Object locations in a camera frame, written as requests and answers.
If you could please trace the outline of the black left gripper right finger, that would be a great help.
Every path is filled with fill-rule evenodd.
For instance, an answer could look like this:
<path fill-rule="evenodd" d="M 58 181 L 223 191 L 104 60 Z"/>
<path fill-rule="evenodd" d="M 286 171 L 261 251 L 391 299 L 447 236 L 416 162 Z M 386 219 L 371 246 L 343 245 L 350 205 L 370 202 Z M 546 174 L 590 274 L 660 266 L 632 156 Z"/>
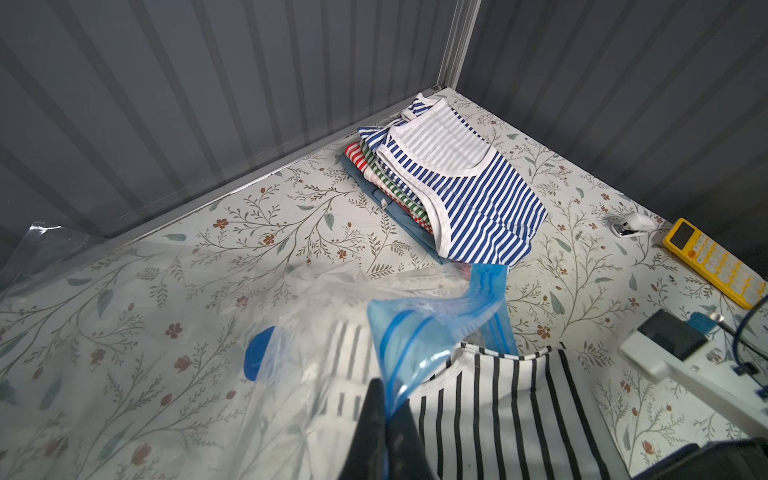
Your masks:
<path fill-rule="evenodd" d="M 389 479 L 434 479 L 409 407 L 400 407 L 387 420 L 385 439 Z"/>

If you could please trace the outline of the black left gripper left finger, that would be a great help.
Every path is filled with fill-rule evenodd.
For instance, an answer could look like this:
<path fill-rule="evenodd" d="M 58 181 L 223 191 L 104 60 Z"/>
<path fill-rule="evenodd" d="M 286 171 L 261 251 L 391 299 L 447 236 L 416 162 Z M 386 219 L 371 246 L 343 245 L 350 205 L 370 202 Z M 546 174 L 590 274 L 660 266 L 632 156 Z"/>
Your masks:
<path fill-rule="evenodd" d="M 352 443 L 339 479 L 383 479 L 387 456 L 384 385 L 368 385 Z"/>

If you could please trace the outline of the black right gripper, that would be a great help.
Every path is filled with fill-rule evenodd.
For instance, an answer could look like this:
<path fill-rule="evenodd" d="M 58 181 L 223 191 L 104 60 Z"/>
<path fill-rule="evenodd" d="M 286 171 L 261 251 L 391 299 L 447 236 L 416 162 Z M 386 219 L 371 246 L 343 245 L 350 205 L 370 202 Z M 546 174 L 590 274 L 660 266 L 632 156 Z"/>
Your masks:
<path fill-rule="evenodd" d="M 686 445 L 635 479 L 766 479 L 767 440 L 764 438 Z"/>

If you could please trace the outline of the black white striped garment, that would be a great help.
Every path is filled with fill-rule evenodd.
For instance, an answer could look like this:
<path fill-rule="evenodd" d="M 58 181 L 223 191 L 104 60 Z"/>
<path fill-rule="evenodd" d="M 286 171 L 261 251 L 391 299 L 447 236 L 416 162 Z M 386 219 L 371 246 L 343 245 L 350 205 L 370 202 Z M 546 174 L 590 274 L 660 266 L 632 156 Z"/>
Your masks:
<path fill-rule="evenodd" d="M 379 376 L 366 325 L 335 324 L 321 362 L 330 384 L 312 409 L 302 479 L 335 479 L 368 383 Z M 563 348 L 511 356 L 469 343 L 410 395 L 427 479 L 626 479 L 583 369 Z"/>

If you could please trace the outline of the blue white striped garment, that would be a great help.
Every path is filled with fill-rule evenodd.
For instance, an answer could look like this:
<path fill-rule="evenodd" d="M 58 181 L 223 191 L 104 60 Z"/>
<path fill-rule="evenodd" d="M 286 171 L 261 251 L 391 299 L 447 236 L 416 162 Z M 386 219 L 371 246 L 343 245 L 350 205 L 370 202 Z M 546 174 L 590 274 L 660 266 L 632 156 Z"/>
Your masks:
<path fill-rule="evenodd" d="M 423 207 L 439 256 L 514 266 L 532 250 L 547 211 L 520 173 L 444 98 L 418 95 L 363 143 Z"/>

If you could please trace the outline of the clear vacuum bag blue zip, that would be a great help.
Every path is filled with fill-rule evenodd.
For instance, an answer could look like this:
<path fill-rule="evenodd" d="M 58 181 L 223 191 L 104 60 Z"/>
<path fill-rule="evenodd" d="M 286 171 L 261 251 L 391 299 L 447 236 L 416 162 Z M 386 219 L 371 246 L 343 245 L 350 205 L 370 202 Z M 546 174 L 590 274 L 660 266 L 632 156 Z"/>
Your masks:
<path fill-rule="evenodd" d="M 415 298 L 463 328 L 405 327 L 408 381 L 461 340 L 517 347 L 498 267 L 443 265 L 368 278 L 355 266 L 246 269 L 180 232 L 109 250 L 36 223 L 1 273 L 1 475 L 5 479 L 300 478 L 321 362 L 339 322 Z M 249 341 L 274 326 L 257 379 Z"/>

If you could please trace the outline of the blue tank top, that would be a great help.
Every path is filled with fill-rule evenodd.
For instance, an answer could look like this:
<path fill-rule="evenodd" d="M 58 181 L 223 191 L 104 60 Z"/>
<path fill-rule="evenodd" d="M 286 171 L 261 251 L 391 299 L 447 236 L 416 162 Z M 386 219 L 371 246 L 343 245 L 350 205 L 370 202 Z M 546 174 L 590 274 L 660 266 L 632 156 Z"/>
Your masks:
<path fill-rule="evenodd" d="M 450 263 L 450 260 L 442 258 L 437 254 L 433 234 L 429 233 L 424 227 L 419 225 L 395 200 L 386 196 L 373 183 L 365 180 L 363 174 L 354 166 L 346 155 L 342 156 L 341 164 L 347 174 L 355 180 L 360 189 L 380 206 L 413 240 L 423 247 L 437 263 Z"/>

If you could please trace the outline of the green white striped garment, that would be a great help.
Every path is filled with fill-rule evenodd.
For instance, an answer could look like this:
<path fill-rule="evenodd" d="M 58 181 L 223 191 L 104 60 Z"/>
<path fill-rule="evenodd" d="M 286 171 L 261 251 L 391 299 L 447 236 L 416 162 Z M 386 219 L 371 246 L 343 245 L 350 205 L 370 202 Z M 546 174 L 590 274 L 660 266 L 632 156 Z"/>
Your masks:
<path fill-rule="evenodd" d="M 432 224 L 430 223 L 427 212 L 419 199 L 410 191 L 406 192 L 385 172 L 378 157 L 363 140 L 360 141 L 360 147 L 368 167 L 372 170 L 372 173 L 380 183 L 387 188 L 394 198 L 407 207 L 411 216 L 417 223 L 424 227 L 429 233 L 432 233 Z"/>

